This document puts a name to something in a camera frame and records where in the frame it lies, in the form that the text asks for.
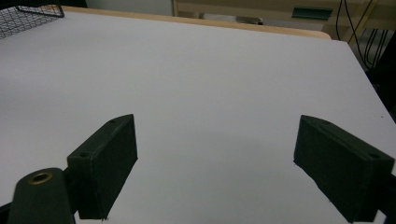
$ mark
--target screw hole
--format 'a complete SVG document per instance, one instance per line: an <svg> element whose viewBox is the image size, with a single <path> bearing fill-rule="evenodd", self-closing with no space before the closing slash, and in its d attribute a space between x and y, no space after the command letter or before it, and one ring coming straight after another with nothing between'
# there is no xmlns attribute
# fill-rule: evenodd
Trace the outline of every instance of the screw hole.
<svg viewBox="0 0 396 224"><path fill-rule="evenodd" d="M82 158L89 157L89 156L90 156L90 153L88 153L88 152L81 152L81 153L79 154L79 156L82 157Z"/></svg>
<svg viewBox="0 0 396 224"><path fill-rule="evenodd" d="M370 153L369 156L374 158L374 159L379 159L379 156L374 154L374 153Z"/></svg>
<svg viewBox="0 0 396 224"><path fill-rule="evenodd" d="M38 175L34 175L29 179L29 184L32 185L39 185L44 182L47 182L49 179L52 178L52 173L45 172L45 173L40 173Z"/></svg>

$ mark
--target desk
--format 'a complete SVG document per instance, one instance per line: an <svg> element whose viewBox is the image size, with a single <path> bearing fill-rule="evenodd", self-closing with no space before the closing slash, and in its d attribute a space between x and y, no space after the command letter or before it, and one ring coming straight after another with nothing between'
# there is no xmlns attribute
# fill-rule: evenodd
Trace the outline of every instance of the desk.
<svg viewBox="0 0 396 224"><path fill-rule="evenodd" d="M346 223L292 162L302 114L396 157L344 42L66 11L0 52L0 203L130 113L139 160L108 223Z"/></svg>

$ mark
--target white tabletop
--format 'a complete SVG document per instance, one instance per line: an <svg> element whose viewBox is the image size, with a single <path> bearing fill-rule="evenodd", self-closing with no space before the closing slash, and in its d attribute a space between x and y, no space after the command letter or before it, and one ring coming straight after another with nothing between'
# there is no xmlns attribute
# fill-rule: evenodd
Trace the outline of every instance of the white tabletop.
<svg viewBox="0 0 396 224"><path fill-rule="evenodd" d="M396 158L343 42L69 12L0 40L0 68L0 204L131 113L139 160L107 223L347 223L293 163L302 114Z"/></svg>

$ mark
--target wooden table edge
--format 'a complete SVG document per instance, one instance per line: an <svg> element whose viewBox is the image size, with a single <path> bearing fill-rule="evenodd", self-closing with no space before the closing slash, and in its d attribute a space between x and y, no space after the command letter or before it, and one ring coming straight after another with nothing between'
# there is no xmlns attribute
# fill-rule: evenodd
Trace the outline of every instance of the wooden table edge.
<svg viewBox="0 0 396 224"><path fill-rule="evenodd" d="M66 12L67 11L79 12L79 13L88 13L88 14L115 16L115 17L124 17L124 18L135 18L135 19L151 20L151 21L180 22L187 24L216 26L216 27L224 27L231 29L267 32L274 34L298 35L298 36L308 36L308 37L315 37L321 39L331 39L328 34L320 31L309 31L309 30L300 30L300 29L265 26L265 25L253 25L253 24L244 24L244 23L228 22L228 21L199 20L199 19L191 19L191 18L160 16L160 15L142 14L142 13L134 13L134 12L121 12L121 11L102 10L102 9L85 8L85 7L62 7L62 9Z"/></svg>

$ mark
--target metal wire basket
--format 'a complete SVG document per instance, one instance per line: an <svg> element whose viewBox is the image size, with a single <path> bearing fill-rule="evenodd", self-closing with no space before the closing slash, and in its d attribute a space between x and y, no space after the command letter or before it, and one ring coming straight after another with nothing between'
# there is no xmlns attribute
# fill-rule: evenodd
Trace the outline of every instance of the metal wire basket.
<svg viewBox="0 0 396 224"><path fill-rule="evenodd" d="M62 17L58 0L1 0L0 39Z"/></svg>

